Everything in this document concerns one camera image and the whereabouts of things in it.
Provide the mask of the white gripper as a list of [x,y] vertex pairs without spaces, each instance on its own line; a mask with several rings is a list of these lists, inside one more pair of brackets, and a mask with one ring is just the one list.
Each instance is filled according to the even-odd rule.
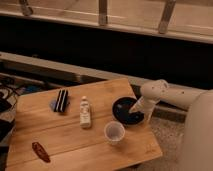
[[146,112],[145,113],[145,123],[148,124],[152,113],[153,113],[153,109],[155,108],[156,102],[154,100],[142,97],[141,100],[139,102],[136,102],[130,109],[129,112],[130,113],[135,113],[135,112]]

